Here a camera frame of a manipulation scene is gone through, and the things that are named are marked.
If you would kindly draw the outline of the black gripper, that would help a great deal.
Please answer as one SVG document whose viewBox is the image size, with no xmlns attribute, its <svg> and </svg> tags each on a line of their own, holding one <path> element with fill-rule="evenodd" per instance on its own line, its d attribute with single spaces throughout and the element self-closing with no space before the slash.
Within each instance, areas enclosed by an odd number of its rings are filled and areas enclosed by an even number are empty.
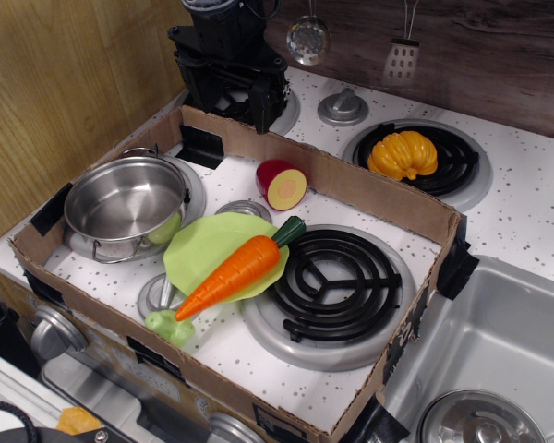
<svg viewBox="0 0 554 443">
<path fill-rule="evenodd" d="M 204 112 L 219 109 L 228 90 L 245 90 L 258 134 L 265 134 L 285 107 L 285 59 L 264 40 L 264 29 L 173 26 L 167 31 L 193 104 Z"/>
</svg>

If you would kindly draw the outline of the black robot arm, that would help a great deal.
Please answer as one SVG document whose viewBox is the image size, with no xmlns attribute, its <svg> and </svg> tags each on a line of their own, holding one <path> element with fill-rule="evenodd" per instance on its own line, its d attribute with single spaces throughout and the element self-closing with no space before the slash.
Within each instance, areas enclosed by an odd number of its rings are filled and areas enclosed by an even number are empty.
<svg viewBox="0 0 554 443">
<path fill-rule="evenodd" d="M 254 126 L 260 134 L 287 106 L 287 62 L 266 41 L 281 8 L 263 1 L 185 1 L 191 26 L 167 31 L 188 95 L 186 104 Z"/>
</svg>

